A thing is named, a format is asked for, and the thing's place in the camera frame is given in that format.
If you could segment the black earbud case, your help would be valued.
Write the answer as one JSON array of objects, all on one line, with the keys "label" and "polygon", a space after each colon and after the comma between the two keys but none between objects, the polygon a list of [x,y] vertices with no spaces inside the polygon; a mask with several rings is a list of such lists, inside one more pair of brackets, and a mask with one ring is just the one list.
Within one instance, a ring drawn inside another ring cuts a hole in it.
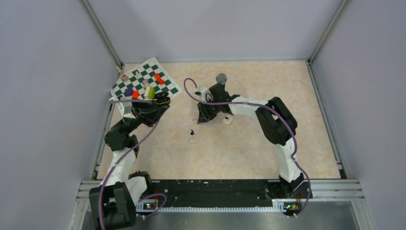
[{"label": "black earbud case", "polygon": [[155,94],[154,102],[156,105],[169,105],[171,98],[168,92],[159,92]]}]

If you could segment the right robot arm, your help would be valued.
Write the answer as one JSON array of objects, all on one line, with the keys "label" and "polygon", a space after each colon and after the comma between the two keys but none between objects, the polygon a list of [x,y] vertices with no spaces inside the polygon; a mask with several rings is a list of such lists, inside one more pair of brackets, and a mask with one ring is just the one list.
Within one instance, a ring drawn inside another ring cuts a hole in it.
[{"label": "right robot arm", "polygon": [[253,100],[241,95],[230,95],[225,85],[217,83],[210,88],[197,87],[198,123],[216,118],[218,113],[245,115],[258,120],[265,138],[272,143],[280,160],[279,184],[270,190],[272,198],[312,197],[308,175],[296,160],[298,126],[296,119],[279,97],[268,101]]}]

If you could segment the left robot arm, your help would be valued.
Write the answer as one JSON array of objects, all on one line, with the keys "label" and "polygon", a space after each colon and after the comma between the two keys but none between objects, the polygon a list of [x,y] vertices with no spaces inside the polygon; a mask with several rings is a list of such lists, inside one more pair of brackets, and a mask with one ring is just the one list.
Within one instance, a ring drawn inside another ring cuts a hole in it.
[{"label": "left robot arm", "polygon": [[148,198],[154,186],[147,172],[131,174],[139,146],[146,138],[138,140],[132,135],[140,125],[153,130],[162,115],[169,109],[171,99],[154,100],[111,99],[113,104],[129,103],[133,118],[123,117],[107,132],[105,144],[113,152],[108,172],[99,186],[90,189],[89,200],[93,222],[97,230],[119,230],[136,223],[136,204],[140,197]]}]

